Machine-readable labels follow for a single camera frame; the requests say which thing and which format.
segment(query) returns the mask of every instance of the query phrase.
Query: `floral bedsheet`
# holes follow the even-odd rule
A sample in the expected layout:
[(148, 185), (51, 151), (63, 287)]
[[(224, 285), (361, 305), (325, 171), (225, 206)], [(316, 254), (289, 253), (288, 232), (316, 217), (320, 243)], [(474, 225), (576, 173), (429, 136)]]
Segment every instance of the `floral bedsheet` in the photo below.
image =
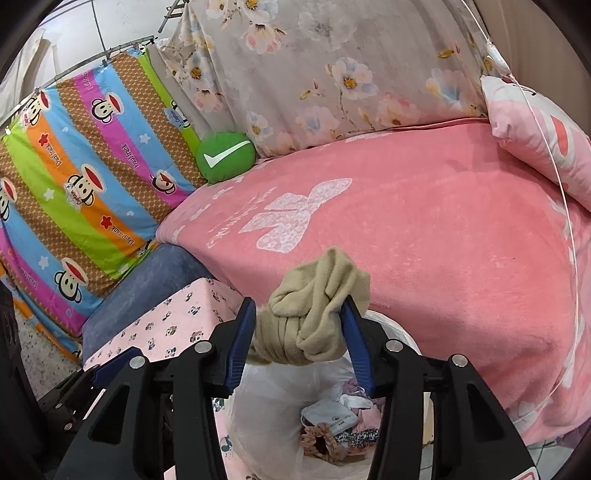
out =
[(208, 0), (187, 4), (159, 49), (204, 117), (273, 157), (485, 116), (492, 65), (469, 15), (460, 0)]

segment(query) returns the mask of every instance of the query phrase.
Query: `white cord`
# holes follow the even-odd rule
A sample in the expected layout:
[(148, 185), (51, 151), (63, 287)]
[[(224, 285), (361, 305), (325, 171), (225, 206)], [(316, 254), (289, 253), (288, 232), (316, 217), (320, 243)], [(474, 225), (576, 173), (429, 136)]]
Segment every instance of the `white cord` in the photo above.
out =
[(558, 172), (558, 167), (556, 165), (556, 161), (554, 160), (554, 155), (552, 154), (552, 149), (550, 148), (550, 144), (548, 143), (548, 139), (544, 135), (544, 131), (542, 130), (540, 122), (538, 122), (538, 119), (535, 116), (534, 110), (531, 107), (531, 104), (527, 98), (527, 95), (525, 94), (524, 88), (517, 81), (517, 79), (515, 78), (513, 73), (511, 73), (511, 68), (509, 67), (509, 65), (507, 64), (505, 59), (503, 59), (502, 55), (498, 51), (497, 47), (493, 44), (490, 37), (486, 34), (484, 29), (480, 26), (480, 23), (476, 19), (476, 15), (474, 15), (474, 13), (472, 12), (472, 9), (468, 6), (468, 4), (466, 3), (465, 0), (460, 0), (460, 2), (462, 2), (464, 4), (464, 7), (466, 7), (466, 9), (470, 12), (470, 15), (474, 19), (474, 22), (476, 22), (476, 25), (478, 25), (478, 28), (480, 29), (482, 36), (486, 40), (486, 46), (487, 46), (488, 53), (489, 53), (491, 59), (493, 60), (493, 62), (495, 63), (495, 66), (502, 74), (505, 74), (512, 82), (514, 82), (519, 87), (519, 90), (521, 91), (521, 94), (523, 95), (525, 103), (527, 104), (528, 108), (530, 109), (531, 116), (534, 118), (534, 121), (535, 121), (536, 126), (538, 127), (538, 130), (540, 130), (540, 134), (542, 135), (542, 138), (544, 139), (544, 144), (546, 146), (548, 154), (550, 155), (550, 160), (552, 161), (552, 166), (554, 167), (554, 173), (556, 174), (556, 179), (558, 180), (558, 187), (560, 189), (560, 194), (562, 196), (562, 201), (564, 203), (564, 210), (566, 212), (566, 221), (567, 221), (567, 224), (569, 227), (570, 244), (571, 244), (572, 255), (573, 255), (574, 290), (575, 290), (573, 347), (570, 352), (570, 358), (568, 359), (567, 365), (564, 369), (564, 374), (563, 374), (562, 378), (560, 378), (560, 381), (556, 382), (556, 385), (554, 386), (554, 388), (550, 391), (548, 396), (546, 396), (546, 398), (543, 399), (542, 402), (540, 402), (538, 405), (536, 405), (533, 408), (533, 410), (528, 412), (526, 415), (523, 415), (522, 417), (520, 417), (520, 419), (523, 419), (524, 417), (527, 417), (532, 412), (535, 412), (536, 410), (538, 410), (538, 408), (540, 408), (540, 406), (542, 406), (554, 394), (554, 392), (556, 392), (556, 390), (558, 390), (558, 387), (562, 385), (562, 382), (564, 381), (567, 373), (570, 370), (571, 364), (574, 361), (574, 353), (575, 353), (575, 350), (577, 349), (577, 340), (579, 338), (579, 269), (577, 267), (577, 251), (576, 251), (576, 247), (575, 247), (575, 243), (574, 243), (573, 225), (570, 221), (569, 206), (566, 202), (566, 194), (564, 193), (564, 187), (562, 186), (562, 180), (560, 178), (560, 173)]
[(538, 121), (535, 113), (534, 113), (534, 109), (531, 107), (530, 101), (527, 98), (527, 95), (525, 94), (525, 91), (523, 89), (523, 87), (521, 86), (521, 84), (517, 81), (517, 79), (515, 78), (515, 76), (511, 73), (509, 75), (509, 78), (519, 87), (519, 90), (521, 91), (521, 94), (523, 95), (523, 98), (525, 100), (525, 103), (527, 103), (528, 108), (530, 109), (531, 112), (531, 116), (534, 118), (535, 120), (535, 124), (538, 126), (538, 130), (540, 130), (540, 134), (542, 135), (542, 138), (544, 139), (544, 144), (546, 146), (546, 149), (548, 150), (548, 154), (550, 155), (550, 159), (552, 160), (552, 166), (554, 167), (554, 173), (556, 174), (556, 179), (558, 180), (558, 187), (560, 189), (560, 195), (562, 196), (562, 201), (564, 203), (564, 210), (566, 211), (566, 222), (569, 226), (569, 236), (570, 236), (570, 245), (573, 249), (573, 266), (574, 266), (574, 291), (575, 291), (575, 301), (574, 301), (574, 342), (573, 342), (573, 348), (571, 350), (570, 353), (570, 358), (568, 361), (568, 364), (564, 370), (564, 375), (562, 376), (562, 378), (560, 379), (559, 382), (557, 382), (557, 384), (554, 386), (554, 388), (552, 389), (552, 391), (548, 394), (548, 396), (546, 396), (545, 399), (543, 399), (543, 401), (541, 403), (539, 403), (539, 405), (537, 405), (531, 412), (536, 411), (538, 408), (540, 408), (540, 405), (544, 404), (544, 402), (546, 400), (548, 400), (556, 390), (558, 390), (558, 387), (562, 385), (562, 382), (564, 381), (564, 378), (566, 377), (566, 374), (568, 373), (570, 367), (571, 367), (571, 363), (574, 360), (574, 352), (577, 349), (577, 339), (579, 338), (579, 269), (577, 267), (577, 250), (574, 244), (574, 233), (573, 233), (573, 224), (570, 221), (570, 214), (569, 214), (569, 206), (566, 202), (566, 194), (564, 193), (564, 187), (562, 186), (562, 180), (560, 178), (560, 173), (558, 173), (558, 167), (556, 166), (556, 161), (554, 160), (554, 156), (552, 155), (552, 149), (550, 148), (550, 144), (548, 143), (548, 139), (546, 138), (546, 136), (544, 135), (544, 131), (542, 130), (542, 127), (540, 125), (540, 122)]
[(472, 18), (474, 19), (474, 22), (476, 22), (476, 25), (478, 25), (478, 28), (480, 28), (480, 31), (482, 32), (482, 36), (485, 38), (486, 43), (488, 44), (492, 44), (491, 39), (489, 38), (489, 36), (486, 34), (486, 32), (484, 31), (484, 28), (482, 28), (480, 26), (480, 23), (478, 22), (478, 20), (476, 19), (476, 15), (474, 15), (474, 13), (472, 12), (472, 9), (468, 6), (468, 4), (466, 3), (466, 0), (460, 0), (463, 4), (464, 7), (466, 7), (466, 10), (468, 10), (470, 12), (470, 15), (472, 16)]

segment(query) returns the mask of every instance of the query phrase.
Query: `pink blanket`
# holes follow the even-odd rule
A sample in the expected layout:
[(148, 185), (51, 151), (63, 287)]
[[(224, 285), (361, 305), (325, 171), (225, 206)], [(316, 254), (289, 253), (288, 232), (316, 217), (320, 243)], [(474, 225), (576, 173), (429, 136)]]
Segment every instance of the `pink blanket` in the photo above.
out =
[(482, 122), (362, 135), (268, 161), (194, 192), (157, 239), (257, 303), (290, 268), (343, 248), (372, 276), (370, 308), (425, 355), (467, 355), (535, 443), (591, 416), (591, 214), (569, 209), (582, 300), (573, 362), (559, 195)]

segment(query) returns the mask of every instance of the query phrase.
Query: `green pillow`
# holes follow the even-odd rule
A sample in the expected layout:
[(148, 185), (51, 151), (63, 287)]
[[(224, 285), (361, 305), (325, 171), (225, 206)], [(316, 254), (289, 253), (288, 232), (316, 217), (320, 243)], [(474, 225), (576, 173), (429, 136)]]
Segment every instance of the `green pillow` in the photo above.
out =
[(197, 168), (209, 183), (238, 177), (250, 170), (255, 160), (254, 145), (239, 133), (212, 135), (197, 151)]

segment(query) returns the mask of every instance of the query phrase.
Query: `white plastic bag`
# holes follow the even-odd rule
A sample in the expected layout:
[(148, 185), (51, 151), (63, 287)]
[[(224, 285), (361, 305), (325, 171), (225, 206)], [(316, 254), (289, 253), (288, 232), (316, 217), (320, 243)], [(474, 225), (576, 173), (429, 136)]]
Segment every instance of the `white plastic bag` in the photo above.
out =
[[(389, 338), (418, 351), (397, 323), (371, 311), (366, 317), (379, 322)], [(339, 398), (343, 384), (354, 375), (348, 354), (307, 367), (247, 365), (226, 406), (234, 453), (261, 480), (365, 480), (373, 449), (363, 460), (336, 466), (304, 456), (300, 446), (302, 409), (322, 398)]]

